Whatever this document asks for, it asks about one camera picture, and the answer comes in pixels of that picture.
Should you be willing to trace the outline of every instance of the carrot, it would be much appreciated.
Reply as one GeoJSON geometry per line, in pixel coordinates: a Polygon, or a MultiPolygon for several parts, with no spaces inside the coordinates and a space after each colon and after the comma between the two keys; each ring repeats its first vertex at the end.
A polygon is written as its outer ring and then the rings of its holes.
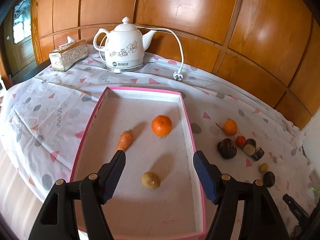
{"type": "Polygon", "coordinates": [[[119,137],[119,141],[118,141],[115,153],[117,152],[117,150],[125,151],[131,145],[132,141],[133,141],[132,130],[129,129],[128,131],[124,131],[119,137]]]}

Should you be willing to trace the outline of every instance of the teapot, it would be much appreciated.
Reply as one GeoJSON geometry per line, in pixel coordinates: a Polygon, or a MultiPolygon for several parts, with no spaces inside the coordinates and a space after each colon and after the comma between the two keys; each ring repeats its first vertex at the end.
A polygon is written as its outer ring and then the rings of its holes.
{"type": "Polygon", "coordinates": [[[130,24],[130,19],[125,17],[111,32],[99,29],[93,39],[93,46],[96,50],[105,52],[106,68],[112,72],[135,71],[143,67],[145,50],[150,46],[153,35],[156,31],[151,30],[146,34],[130,24]],[[99,48],[97,38],[105,33],[107,40],[105,46],[99,48]]]}

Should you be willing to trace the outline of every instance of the white patterned tablecloth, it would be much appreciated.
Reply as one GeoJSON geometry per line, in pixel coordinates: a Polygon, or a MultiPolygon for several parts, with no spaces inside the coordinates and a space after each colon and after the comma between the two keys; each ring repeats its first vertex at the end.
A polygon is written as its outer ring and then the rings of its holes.
{"type": "MultiPolygon", "coordinates": [[[[0,113],[0,139],[13,165],[34,194],[43,202],[55,180],[69,181],[72,166],[89,117],[106,86],[152,87],[179,91],[193,131],[196,148],[202,150],[222,173],[237,180],[262,179],[259,164],[265,162],[276,176],[269,189],[289,232],[297,220],[282,200],[292,196],[311,213],[314,194],[310,189],[312,165],[303,156],[304,132],[280,113],[239,87],[195,67],[184,65],[182,82],[172,80],[179,62],[145,55],[145,67],[136,73],[114,74],[103,68],[97,51],[67,72],[50,66],[37,76],[10,88],[0,113]],[[258,162],[238,149],[224,160],[217,143],[226,135],[215,123],[231,118],[239,134],[254,138],[265,151],[258,162]]],[[[207,227],[215,206],[206,200],[207,227]]],[[[241,225],[237,215],[235,228],[241,225]]]]}

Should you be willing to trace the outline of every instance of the glass pane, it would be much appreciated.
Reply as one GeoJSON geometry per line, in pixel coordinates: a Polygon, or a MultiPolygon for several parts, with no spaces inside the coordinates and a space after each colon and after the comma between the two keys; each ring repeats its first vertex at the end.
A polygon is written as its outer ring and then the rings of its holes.
{"type": "Polygon", "coordinates": [[[14,8],[14,43],[18,43],[31,35],[30,4],[31,0],[23,0],[14,8]]]}

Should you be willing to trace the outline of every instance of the tissue box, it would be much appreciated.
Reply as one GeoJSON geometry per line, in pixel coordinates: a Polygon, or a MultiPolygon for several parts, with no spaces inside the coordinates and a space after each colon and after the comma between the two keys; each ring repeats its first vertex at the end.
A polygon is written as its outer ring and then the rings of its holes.
{"type": "Polygon", "coordinates": [[[75,63],[88,56],[86,40],[76,40],[60,45],[49,53],[51,66],[56,71],[67,71],[75,63]]]}

